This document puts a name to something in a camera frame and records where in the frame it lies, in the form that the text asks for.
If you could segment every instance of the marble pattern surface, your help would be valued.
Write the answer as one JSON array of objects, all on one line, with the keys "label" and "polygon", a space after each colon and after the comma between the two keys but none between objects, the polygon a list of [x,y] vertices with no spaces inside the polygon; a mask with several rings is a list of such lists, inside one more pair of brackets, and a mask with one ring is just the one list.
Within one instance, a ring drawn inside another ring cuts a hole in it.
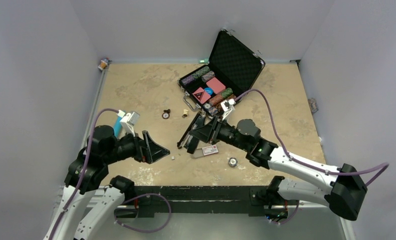
[{"label": "marble pattern surface", "polygon": [[[199,64],[112,64],[101,93],[98,109],[114,108],[137,111],[140,114],[135,131],[141,136],[147,130],[158,144],[171,154],[154,164],[139,163],[132,158],[109,166],[110,174],[102,181],[109,183],[116,175],[146,186],[246,186],[267,185],[275,175],[290,177],[274,170],[255,167],[245,158],[245,152],[218,143],[220,153],[198,159],[190,158],[185,149],[177,149],[176,142],[190,124],[195,113],[182,118],[183,92],[176,81],[198,68]],[[254,84],[267,97],[273,111],[277,131],[288,150],[319,163],[325,163],[314,121],[308,106],[298,68],[295,64],[267,64]],[[163,110],[171,109],[169,119],[162,119]],[[113,126],[117,116],[104,113],[99,125]],[[251,118],[261,128],[261,136],[275,142],[267,108],[263,98],[250,93],[236,106],[229,123]],[[230,168],[227,160],[238,159],[238,166]]]}]

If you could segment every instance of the poker chip case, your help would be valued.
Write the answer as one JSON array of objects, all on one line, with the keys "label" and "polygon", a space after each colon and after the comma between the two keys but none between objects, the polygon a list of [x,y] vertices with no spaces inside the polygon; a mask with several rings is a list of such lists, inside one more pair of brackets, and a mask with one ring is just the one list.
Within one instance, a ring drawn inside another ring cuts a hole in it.
[{"label": "poker chip case", "polygon": [[178,85],[185,93],[183,101],[192,111],[202,109],[210,116],[222,114],[220,100],[237,97],[249,90],[264,66],[263,59],[232,33],[222,29],[218,33],[208,64],[178,80]]}]

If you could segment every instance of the stack of poker chips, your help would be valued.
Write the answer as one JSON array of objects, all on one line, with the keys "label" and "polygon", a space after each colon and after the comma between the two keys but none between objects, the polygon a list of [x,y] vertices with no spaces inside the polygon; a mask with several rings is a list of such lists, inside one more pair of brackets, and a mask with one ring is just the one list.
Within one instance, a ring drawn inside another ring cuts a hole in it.
[{"label": "stack of poker chips", "polygon": [[201,68],[200,70],[197,70],[196,72],[192,73],[191,75],[185,77],[184,79],[182,79],[182,83],[184,85],[188,85],[191,82],[200,79],[203,75],[205,75],[206,73],[208,73],[209,71],[211,71],[211,69],[208,66],[205,66],[203,68]]},{"label": "stack of poker chips", "polygon": [[202,80],[204,81],[204,83],[206,83],[211,79],[213,79],[214,77],[215,77],[215,73],[213,71],[210,71],[202,76]]},{"label": "stack of poker chips", "polygon": [[211,71],[211,69],[208,66],[205,66],[200,70],[197,70],[196,72],[192,73],[192,76],[194,79],[200,79],[203,75],[207,74],[209,71]]},{"label": "stack of poker chips", "polygon": [[[223,101],[224,101],[224,100],[235,99],[235,98],[236,98],[235,94],[232,94],[232,95],[228,96],[226,99],[223,99]],[[219,112],[223,111],[223,107],[221,106],[221,102],[220,102],[219,104],[217,104],[217,105],[215,106],[215,108],[217,108],[217,110],[218,110]]]},{"label": "stack of poker chips", "polygon": [[214,116],[217,113],[220,113],[223,111],[223,108],[221,107],[221,102],[223,100],[230,100],[230,99],[235,99],[236,96],[233,94],[233,91],[231,88],[228,88],[221,93],[217,94],[215,97],[210,99],[206,104],[204,104],[204,108],[208,110],[208,112]]},{"label": "stack of poker chips", "polygon": [[233,94],[233,90],[231,88],[227,88],[226,90],[222,91],[221,93],[217,94],[215,97],[210,99],[208,103],[210,103],[211,106],[216,106],[217,104],[221,103],[221,101],[228,98],[232,94]]},{"label": "stack of poker chips", "polygon": [[187,85],[187,84],[193,82],[194,80],[196,80],[196,79],[192,75],[189,75],[186,78],[184,78],[182,80],[182,82],[183,82],[184,85]]}]

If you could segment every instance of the case handle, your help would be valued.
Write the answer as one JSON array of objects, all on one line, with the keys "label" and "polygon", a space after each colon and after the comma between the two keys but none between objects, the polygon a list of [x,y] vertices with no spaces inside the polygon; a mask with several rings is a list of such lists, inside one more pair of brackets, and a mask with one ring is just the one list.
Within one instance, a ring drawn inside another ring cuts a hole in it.
[{"label": "case handle", "polygon": [[189,95],[188,95],[188,94],[185,94],[185,95],[183,96],[183,101],[185,102],[185,104],[186,104],[187,106],[189,106],[189,108],[190,108],[192,111],[197,112],[201,107],[200,107],[198,104],[196,104],[196,107],[193,108],[192,105],[186,100],[186,98],[188,98],[188,97],[189,97]]}]

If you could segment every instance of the blue object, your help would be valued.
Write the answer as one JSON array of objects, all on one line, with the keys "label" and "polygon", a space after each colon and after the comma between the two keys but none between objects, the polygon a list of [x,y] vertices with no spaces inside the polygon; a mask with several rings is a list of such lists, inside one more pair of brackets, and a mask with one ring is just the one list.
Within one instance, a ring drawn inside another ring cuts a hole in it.
[{"label": "blue object", "polygon": [[114,135],[116,138],[118,138],[118,135],[120,134],[120,131],[121,131],[121,123],[120,123],[121,119],[122,119],[122,117],[119,116],[114,124]]},{"label": "blue object", "polygon": [[213,91],[211,88],[209,88],[209,87],[208,87],[208,88],[205,88],[204,90],[205,90],[208,94],[210,94],[210,95],[212,95],[213,92],[214,92],[214,91]]}]

